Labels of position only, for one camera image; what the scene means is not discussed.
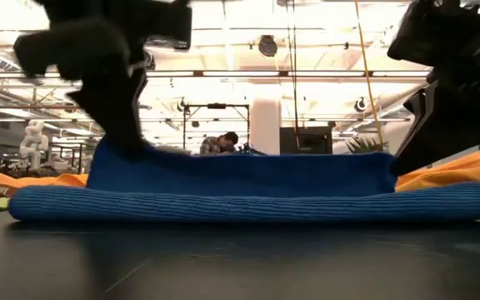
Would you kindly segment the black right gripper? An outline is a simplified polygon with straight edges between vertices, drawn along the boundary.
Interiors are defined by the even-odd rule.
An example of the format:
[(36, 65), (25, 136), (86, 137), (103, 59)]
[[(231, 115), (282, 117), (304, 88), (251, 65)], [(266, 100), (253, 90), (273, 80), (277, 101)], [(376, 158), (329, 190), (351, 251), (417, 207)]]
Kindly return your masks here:
[(387, 55), (430, 67), (404, 107), (414, 121), (390, 170), (404, 175), (480, 144), (480, 102), (435, 100), (437, 88), (480, 100), (480, 2), (413, 0)]

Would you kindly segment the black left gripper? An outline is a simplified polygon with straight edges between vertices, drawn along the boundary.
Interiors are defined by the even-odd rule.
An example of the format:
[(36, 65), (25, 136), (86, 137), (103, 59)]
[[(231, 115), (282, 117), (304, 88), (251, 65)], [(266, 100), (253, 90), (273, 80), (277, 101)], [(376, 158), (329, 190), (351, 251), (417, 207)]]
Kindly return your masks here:
[(13, 45), (28, 78), (55, 67), (62, 79), (81, 79), (69, 97), (105, 132), (121, 156), (137, 160), (145, 142), (138, 99), (147, 84), (145, 45), (191, 47), (190, 0), (33, 0), (48, 28), (24, 34)]

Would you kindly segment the orange microfiber towel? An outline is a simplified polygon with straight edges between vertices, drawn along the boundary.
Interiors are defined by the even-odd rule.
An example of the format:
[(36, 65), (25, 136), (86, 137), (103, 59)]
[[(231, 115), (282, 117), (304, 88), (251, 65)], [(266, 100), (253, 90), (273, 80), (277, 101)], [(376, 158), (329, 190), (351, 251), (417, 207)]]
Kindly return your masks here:
[(21, 177), (13, 178), (0, 173), (0, 198), (9, 197), (14, 192), (27, 186), (71, 186), (83, 188), (88, 180), (87, 174), (65, 173), (58, 177)]
[(398, 178), (397, 192), (438, 188), (455, 183), (480, 183), (480, 150), (429, 169), (418, 169)]

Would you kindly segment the blue microfiber towel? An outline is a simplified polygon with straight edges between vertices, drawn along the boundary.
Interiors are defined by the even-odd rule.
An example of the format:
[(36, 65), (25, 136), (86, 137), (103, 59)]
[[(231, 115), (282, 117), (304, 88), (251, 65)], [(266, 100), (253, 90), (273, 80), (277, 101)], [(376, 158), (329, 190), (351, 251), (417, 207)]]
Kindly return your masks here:
[(450, 222), (480, 219), (480, 183), (397, 192), (386, 153), (193, 156), (103, 139), (85, 187), (30, 186), (21, 221), (135, 223)]

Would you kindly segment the small potted succulent plant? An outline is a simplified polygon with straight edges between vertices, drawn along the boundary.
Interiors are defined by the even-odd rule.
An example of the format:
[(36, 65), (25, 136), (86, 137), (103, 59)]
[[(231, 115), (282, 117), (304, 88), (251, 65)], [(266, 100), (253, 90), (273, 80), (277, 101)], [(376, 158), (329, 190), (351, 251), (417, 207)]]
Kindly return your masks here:
[(353, 137), (346, 142), (347, 150), (352, 154), (382, 153), (388, 150), (388, 142), (379, 142), (373, 138)]

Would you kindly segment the person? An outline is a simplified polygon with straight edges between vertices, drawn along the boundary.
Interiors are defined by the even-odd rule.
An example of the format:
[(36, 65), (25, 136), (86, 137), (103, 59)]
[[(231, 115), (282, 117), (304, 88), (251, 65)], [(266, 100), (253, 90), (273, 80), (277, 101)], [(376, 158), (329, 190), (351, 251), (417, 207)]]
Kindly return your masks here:
[(235, 152), (238, 135), (235, 132), (226, 132), (217, 137), (206, 137), (200, 146), (200, 155), (219, 155)]

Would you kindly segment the long light strip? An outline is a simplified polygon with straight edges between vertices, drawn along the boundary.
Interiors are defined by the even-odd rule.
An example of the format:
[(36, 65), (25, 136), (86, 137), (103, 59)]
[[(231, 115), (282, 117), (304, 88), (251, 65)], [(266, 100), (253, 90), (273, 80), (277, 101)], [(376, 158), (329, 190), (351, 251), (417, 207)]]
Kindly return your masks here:
[(428, 71), (152, 71), (149, 78), (420, 78), (426, 77)]

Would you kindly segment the white pillar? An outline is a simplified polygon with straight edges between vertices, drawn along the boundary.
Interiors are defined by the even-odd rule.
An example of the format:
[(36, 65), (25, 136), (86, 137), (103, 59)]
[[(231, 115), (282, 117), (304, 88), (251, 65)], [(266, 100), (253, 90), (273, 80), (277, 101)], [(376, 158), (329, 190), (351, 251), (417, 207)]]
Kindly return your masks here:
[(259, 152), (280, 153), (281, 104), (256, 98), (250, 105), (250, 143)]

